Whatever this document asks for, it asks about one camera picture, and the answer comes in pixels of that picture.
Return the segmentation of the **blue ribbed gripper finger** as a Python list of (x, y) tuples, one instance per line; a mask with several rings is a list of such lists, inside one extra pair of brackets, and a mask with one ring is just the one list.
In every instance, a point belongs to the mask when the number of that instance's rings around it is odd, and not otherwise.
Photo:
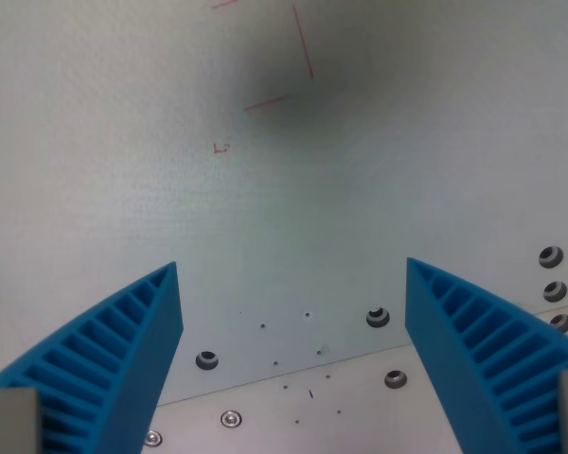
[(522, 308), (410, 258), (405, 327), (465, 453), (559, 453), (568, 336)]
[(183, 330), (170, 262), (31, 347), (0, 389), (38, 393), (43, 453), (139, 453)]

